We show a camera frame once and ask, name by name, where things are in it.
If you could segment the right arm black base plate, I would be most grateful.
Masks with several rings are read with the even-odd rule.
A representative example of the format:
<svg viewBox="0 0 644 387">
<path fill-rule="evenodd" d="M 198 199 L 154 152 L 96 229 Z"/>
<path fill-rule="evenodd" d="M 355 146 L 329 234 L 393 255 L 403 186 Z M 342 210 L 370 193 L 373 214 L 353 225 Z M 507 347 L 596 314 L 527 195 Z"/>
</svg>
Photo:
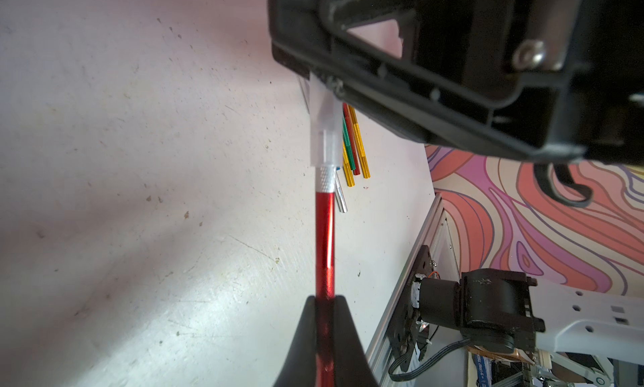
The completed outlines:
<svg viewBox="0 0 644 387">
<path fill-rule="evenodd" d="M 400 358 L 409 351 L 409 346 L 414 341 L 413 325 L 416 322 L 412 304 L 412 284 L 415 276 L 421 274 L 428 276 L 434 270 L 434 264 L 429 246 L 422 244 L 415 254 L 412 263 L 407 266 L 402 279 L 402 289 L 398 295 L 397 303 L 387 326 L 387 339 L 390 343 L 394 358 Z"/>
</svg>

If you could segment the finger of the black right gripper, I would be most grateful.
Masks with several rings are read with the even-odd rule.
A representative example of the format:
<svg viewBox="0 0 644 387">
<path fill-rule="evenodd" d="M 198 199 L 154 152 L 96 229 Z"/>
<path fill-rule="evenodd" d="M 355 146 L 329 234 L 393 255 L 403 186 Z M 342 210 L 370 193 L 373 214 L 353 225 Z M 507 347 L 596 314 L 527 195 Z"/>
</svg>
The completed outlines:
<svg viewBox="0 0 644 387">
<path fill-rule="evenodd" d="M 563 100 L 543 81 L 493 102 L 415 59 L 434 26 L 431 0 L 268 0 L 274 59 L 318 76 L 336 97 L 412 142 L 515 161 L 578 161 L 554 139 Z"/>
</svg>

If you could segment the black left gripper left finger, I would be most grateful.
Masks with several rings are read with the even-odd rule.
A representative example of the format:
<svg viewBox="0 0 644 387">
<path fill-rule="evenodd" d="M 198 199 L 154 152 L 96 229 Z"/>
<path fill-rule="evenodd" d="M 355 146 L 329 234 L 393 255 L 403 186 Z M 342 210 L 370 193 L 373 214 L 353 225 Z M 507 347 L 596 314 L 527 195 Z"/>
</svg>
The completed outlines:
<svg viewBox="0 0 644 387">
<path fill-rule="evenodd" d="M 283 368 L 275 387 L 314 387 L 317 377 L 316 300 L 309 296 L 304 304 Z"/>
</svg>

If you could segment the silver carving knife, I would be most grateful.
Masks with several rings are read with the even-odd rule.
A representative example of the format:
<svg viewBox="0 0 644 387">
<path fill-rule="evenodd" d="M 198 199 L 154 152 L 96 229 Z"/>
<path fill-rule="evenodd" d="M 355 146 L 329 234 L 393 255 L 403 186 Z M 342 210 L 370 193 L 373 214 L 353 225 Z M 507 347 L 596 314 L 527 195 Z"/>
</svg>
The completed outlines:
<svg viewBox="0 0 644 387">
<path fill-rule="evenodd" d="M 335 173 L 335 202 L 338 205 L 338 209 L 341 214 L 347 213 L 347 205 L 345 201 L 345 196 L 340 184 L 340 177 Z"/>
</svg>

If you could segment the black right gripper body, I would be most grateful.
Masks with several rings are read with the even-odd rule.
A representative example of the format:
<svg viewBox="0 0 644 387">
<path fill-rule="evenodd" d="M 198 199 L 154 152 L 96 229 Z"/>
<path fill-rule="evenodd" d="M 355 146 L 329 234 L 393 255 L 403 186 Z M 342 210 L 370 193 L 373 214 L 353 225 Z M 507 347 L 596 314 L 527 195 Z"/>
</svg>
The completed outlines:
<svg viewBox="0 0 644 387">
<path fill-rule="evenodd" d="M 493 102 L 538 81 L 563 100 L 556 140 L 581 160 L 643 160 L 643 0 L 431 0 L 418 65 Z"/>
</svg>

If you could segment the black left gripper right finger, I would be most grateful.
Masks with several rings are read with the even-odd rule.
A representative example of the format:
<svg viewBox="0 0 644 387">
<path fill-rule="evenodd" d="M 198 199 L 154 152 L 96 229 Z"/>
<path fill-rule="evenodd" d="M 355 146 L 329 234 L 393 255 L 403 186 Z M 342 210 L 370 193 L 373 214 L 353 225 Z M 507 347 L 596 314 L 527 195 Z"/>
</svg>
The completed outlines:
<svg viewBox="0 0 644 387">
<path fill-rule="evenodd" d="M 334 383 L 338 387 L 377 387 L 369 367 L 347 300 L 334 299 L 333 313 Z"/>
</svg>

